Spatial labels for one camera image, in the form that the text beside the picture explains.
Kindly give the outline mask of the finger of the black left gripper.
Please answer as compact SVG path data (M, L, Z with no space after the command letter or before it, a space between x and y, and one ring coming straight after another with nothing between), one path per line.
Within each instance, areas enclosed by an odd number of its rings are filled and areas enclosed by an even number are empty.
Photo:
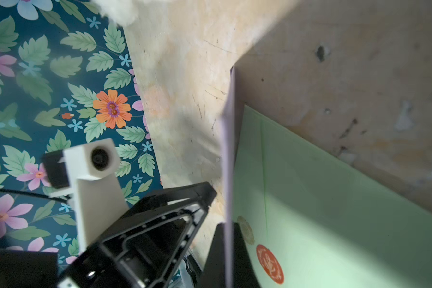
M217 192L208 182L153 192L139 200L104 233L104 250L146 248L186 251L202 226Z

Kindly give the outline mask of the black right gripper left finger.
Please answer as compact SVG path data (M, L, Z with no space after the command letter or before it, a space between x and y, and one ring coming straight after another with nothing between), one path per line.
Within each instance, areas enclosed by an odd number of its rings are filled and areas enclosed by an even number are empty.
M216 227L198 288L225 288L224 223Z

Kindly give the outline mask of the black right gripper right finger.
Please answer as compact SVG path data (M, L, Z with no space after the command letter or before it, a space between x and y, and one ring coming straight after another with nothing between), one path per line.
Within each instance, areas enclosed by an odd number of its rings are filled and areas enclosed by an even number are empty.
M260 288L254 269L248 255L242 231L238 223L234 223L234 288Z

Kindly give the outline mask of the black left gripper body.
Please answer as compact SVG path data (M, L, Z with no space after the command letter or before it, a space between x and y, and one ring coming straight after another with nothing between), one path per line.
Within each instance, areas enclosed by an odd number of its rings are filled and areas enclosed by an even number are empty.
M58 288L195 288L202 269L184 230L122 234L89 246L62 273Z

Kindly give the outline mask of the light green envelope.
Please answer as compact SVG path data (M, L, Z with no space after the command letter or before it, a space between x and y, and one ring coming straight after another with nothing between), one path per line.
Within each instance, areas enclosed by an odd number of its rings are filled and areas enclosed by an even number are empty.
M432 288L432 214L245 107L232 219L264 288Z

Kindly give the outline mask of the lilac purple envelope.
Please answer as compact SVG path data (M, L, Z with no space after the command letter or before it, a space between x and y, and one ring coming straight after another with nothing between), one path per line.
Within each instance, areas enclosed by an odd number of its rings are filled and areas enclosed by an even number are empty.
M224 274L227 288L235 288L238 284L236 269L236 229L233 220L233 188L235 166L235 91L236 68L230 69L230 83L226 102L220 115L220 144L222 156L222 183L225 200L224 222Z

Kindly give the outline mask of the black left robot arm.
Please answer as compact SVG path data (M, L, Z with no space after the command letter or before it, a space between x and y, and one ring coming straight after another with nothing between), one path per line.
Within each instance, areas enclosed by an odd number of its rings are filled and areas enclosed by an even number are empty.
M216 194L208 182L150 193L62 272L56 253L0 249L0 288L165 288Z

